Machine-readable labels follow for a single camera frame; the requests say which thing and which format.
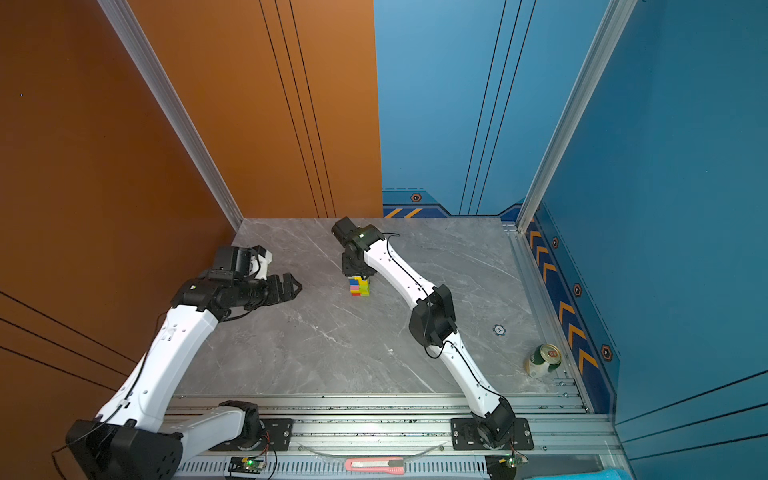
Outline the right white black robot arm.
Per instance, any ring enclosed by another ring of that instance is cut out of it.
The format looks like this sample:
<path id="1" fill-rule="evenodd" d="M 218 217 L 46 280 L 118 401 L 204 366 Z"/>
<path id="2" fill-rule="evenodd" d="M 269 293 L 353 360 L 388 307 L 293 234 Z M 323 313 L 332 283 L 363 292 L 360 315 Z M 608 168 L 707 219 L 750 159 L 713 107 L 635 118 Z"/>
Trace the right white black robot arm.
<path id="1" fill-rule="evenodd" d="M 358 226 L 348 217 L 336 221 L 332 233 L 343 247 L 345 275 L 367 279 L 379 274 L 404 298 L 411 308 L 412 337 L 429 358 L 448 369 L 468 402 L 482 444 L 490 449 L 510 447 L 517 415 L 468 351 L 448 286 L 435 285 L 411 267 L 392 246 L 392 233 L 371 224 Z"/>

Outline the pink utility knife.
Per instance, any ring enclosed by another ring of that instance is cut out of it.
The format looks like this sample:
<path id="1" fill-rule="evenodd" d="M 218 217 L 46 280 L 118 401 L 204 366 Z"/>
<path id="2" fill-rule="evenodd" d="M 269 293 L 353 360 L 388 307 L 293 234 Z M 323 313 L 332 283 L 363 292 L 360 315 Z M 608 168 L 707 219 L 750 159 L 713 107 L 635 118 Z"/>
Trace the pink utility knife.
<path id="1" fill-rule="evenodd" d="M 405 460 L 402 457 L 347 459 L 344 467 L 349 472 L 383 473 L 389 475 L 405 474 Z"/>

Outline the green circuit board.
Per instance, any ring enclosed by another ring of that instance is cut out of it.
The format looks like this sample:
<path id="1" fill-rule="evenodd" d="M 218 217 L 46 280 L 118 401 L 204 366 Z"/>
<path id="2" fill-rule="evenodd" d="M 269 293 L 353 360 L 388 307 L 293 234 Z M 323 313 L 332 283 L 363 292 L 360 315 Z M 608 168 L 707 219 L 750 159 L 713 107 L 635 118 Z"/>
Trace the green circuit board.
<path id="1" fill-rule="evenodd" d="M 234 474 L 261 475 L 267 462 L 257 457 L 231 457 L 227 467 L 227 475 Z"/>

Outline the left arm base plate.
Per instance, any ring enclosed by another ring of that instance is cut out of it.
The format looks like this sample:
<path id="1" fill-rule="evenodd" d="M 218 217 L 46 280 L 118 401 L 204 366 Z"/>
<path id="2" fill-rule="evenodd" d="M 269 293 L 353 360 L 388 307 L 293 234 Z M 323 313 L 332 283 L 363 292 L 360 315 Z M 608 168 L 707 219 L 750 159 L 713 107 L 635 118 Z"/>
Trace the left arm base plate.
<path id="1" fill-rule="evenodd" d="M 291 418 L 261 418 L 259 420 L 259 435 L 255 440 L 234 439 L 219 443 L 210 451 L 250 452 L 265 450 L 283 452 L 290 446 L 294 420 Z"/>

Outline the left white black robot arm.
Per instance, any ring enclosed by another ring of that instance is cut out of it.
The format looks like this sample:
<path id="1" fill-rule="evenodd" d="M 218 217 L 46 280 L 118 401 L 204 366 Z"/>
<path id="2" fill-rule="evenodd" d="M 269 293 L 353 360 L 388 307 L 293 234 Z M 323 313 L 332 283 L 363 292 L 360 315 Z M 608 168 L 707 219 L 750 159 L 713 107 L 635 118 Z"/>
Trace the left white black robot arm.
<path id="1" fill-rule="evenodd" d="M 196 278 L 176 293 L 147 352 L 91 420 L 76 421 L 65 449 L 89 479 L 170 479 L 191 458 L 222 443 L 251 451 L 266 444 L 257 404 L 224 401 L 163 432 L 170 400 L 207 337 L 233 309 L 250 313 L 295 299 L 301 283 L 290 273 L 265 279 Z"/>

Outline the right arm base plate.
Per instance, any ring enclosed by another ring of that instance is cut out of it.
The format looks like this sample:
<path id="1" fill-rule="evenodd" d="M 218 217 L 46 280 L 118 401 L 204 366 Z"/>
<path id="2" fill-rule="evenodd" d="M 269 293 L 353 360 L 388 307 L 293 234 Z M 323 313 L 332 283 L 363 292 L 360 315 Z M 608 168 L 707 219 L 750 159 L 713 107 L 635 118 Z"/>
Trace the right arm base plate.
<path id="1" fill-rule="evenodd" d="M 533 434 L 528 420 L 518 417 L 505 443 L 492 447 L 483 442 L 477 424 L 470 418 L 452 418 L 450 420 L 452 448 L 455 451 L 470 450 L 516 450 L 532 451 L 535 449 Z"/>

